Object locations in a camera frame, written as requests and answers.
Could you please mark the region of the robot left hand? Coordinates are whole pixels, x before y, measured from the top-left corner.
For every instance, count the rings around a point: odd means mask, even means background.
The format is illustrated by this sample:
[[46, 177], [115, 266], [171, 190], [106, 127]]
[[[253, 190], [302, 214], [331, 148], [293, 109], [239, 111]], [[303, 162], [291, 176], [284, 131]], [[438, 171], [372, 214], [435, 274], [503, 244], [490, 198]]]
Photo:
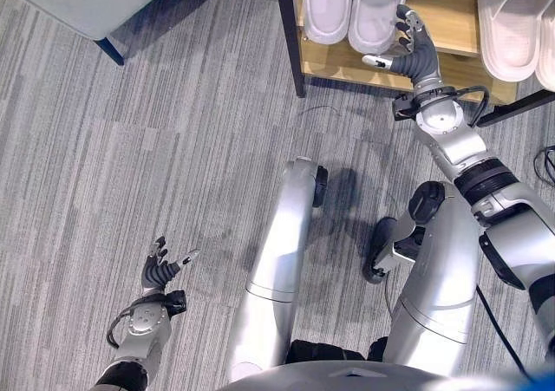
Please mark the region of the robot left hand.
[[151, 244], [141, 271], [140, 286], [143, 297], [162, 294], [177, 274], [197, 258], [200, 248], [190, 250], [184, 257], [168, 261], [166, 238], [160, 236]]

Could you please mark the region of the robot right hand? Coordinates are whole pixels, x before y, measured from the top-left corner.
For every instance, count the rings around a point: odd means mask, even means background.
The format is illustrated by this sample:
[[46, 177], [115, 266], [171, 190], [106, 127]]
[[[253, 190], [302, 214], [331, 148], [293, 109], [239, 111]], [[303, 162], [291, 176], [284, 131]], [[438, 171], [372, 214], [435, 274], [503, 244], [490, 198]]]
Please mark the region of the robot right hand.
[[362, 62], [373, 68], [405, 76], [414, 86], [427, 79], [440, 80], [437, 50], [425, 23], [418, 13], [406, 4], [397, 5], [396, 16], [399, 21], [395, 27], [405, 34], [399, 38], [399, 43], [408, 53], [393, 57], [364, 55]]

